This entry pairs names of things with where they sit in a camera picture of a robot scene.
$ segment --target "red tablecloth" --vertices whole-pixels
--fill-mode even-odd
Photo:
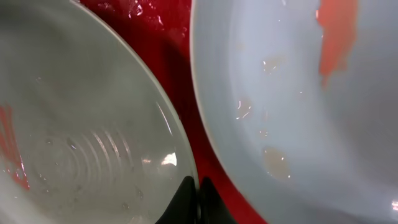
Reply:
[[[187,132],[199,179],[208,176],[238,223],[265,223],[220,166],[198,112],[190,71],[191,0],[81,0],[106,21],[152,70]]]

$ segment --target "black object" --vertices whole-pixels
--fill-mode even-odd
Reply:
[[[205,177],[197,192],[192,177],[185,177],[156,224],[236,224],[211,180]]]

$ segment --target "white bowl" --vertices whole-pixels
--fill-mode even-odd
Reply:
[[[75,2],[0,2],[0,107],[0,223],[154,223],[197,180],[158,81]]]
[[[398,1],[360,0],[327,88],[318,0],[193,3],[201,117],[227,174],[270,223],[398,222]]]

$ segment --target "red stain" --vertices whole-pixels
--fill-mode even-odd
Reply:
[[[335,70],[346,68],[346,58],[356,40],[356,18],[359,0],[321,0],[317,19],[323,27],[319,73],[322,84]]]
[[[30,187],[12,126],[12,109],[9,105],[6,105],[5,109],[3,106],[0,106],[0,152],[6,169],[12,179],[26,190],[29,190]],[[11,168],[9,163],[13,164],[16,168]],[[19,177],[19,170],[23,175],[22,177]]]

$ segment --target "food residue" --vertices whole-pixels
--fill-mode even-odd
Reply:
[[[14,128],[12,127],[12,109],[9,105],[6,105],[5,109],[0,106],[0,153],[6,169],[14,182],[29,190],[30,187],[22,163],[22,157],[19,154]]]
[[[346,68],[346,59],[356,40],[359,0],[321,0],[315,15],[323,27],[323,43],[319,73],[322,85],[335,70]]]
[[[290,169],[284,153],[273,147],[263,149],[264,165],[273,178],[286,181],[290,179]]]

